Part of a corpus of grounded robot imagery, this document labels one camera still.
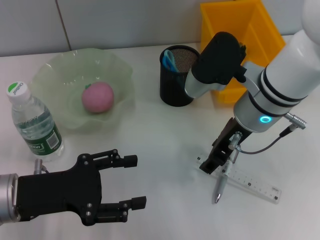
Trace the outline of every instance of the green bowl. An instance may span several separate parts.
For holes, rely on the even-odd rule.
[[[132,68],[108,50],[86,48],[61,53],[43,65],[29,88],[48,107],[55,121],[68,129],[88,122],[118,121],[123,104],[134,100]],[[113,107],[103,113],[85,110],[81,96],[86,85],[108,83],[114,92]]]

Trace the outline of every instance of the table surface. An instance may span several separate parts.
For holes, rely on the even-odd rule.
[[[134,168],[101,172],[102,202],[146,196],[146,208],[129,211],[127,223],[83,226],[73,212],[39,216],[30,222],[4,224],[0,239],[10,240],[270,240],[318,239],[320,235],[320,88],[292,112],[308,122],[258,155],[240,154],[236,167],[282,189],[273,204],[227,185],[213,204],[216,179],[196,168],[198,153],[211,144],[233,117],[230,107],[213,103],[209,93],[180,108],[159,96],[159,55],[167,46],[112,50],[133,67],[135,106],[112,128],[94,133],[61,131],[65,152],[46,164],[50,172],[71,168],[82,153],[118,149],[137,155]],[[33,173],[33,157],[16,131],[5,89],[13,81],[31,81],[57,54],[0,58],[0,174]],[[259,150],[289,125],[281,119],[269,131],[252,134],[241,147]]]

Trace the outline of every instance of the black mesh pen holder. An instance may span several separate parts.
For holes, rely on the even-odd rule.
[[[173,53],[175,65],[179,72],[167,69],[163,65],[166,50]],[[174,45],[166,48],[160,55],[160,97],[162,101],[173,107],[183,107],[193,101],[185,92],[186,78],[199,53],[189,46]]]

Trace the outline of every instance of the yellow bin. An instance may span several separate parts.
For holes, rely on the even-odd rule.
[[[245,61],[260,66],[268,63],[285,46],[267,10],[260,0],[202,3],[201,50],[218,32],[228,32],[246,46]],[[235,103],[246,89],[234,78],[223,91],[212,91],[219,103]]]

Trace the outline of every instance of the transparent ruler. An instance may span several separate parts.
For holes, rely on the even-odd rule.
[[[200,154],[196,162],[201,165],[207,159],[207,155]],[[218,178],[223,171],[226,171],[226,167],[226,164],[219,166],[213,173],[211,173],[211,176]],[[255,176],[250,176],[249,174],[236,169],[234,166],[231,169],[227,183],[240,187],[246,192],[254,194],[274,204],[279,202],[282,192],[280,188],[272,186]]]

